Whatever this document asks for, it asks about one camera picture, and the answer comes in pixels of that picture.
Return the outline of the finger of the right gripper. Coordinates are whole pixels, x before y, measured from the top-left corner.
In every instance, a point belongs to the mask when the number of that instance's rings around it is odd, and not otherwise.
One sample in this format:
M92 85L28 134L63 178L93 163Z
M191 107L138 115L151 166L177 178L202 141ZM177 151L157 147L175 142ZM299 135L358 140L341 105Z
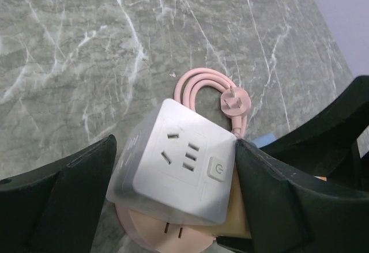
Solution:
M368 189L368 155L358 137L368 127L368 76L356 77L330 105L262 150L314 176Z

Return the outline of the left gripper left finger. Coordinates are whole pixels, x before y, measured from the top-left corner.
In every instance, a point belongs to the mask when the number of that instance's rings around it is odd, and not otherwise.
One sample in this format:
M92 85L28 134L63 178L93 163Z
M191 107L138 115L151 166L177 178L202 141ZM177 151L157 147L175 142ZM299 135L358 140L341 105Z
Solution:
M1 180L1 252L90 252L116 138Z

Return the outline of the pink round power socket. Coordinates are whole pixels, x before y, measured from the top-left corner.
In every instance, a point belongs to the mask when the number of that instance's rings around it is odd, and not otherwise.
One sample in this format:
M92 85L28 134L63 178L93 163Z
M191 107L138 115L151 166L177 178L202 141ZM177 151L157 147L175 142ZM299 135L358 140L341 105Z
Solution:
M170 224L115 205L124 231L142 248L162 253L198 253L214 243L214 237L184 225Z

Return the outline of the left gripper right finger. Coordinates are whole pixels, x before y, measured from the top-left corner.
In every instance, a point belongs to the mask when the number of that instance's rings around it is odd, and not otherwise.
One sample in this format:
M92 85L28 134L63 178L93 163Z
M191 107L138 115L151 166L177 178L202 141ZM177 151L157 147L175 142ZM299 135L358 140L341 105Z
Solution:
M236 142L255 252L367 252L368 193L339 186Z

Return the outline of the white square smart plug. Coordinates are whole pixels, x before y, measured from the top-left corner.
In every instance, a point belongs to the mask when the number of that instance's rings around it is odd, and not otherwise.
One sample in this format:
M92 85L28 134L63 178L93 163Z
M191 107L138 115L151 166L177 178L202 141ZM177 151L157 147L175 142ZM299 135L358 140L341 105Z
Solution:
M235 136L173 99L130 133L106 197L171 224L225 222Z

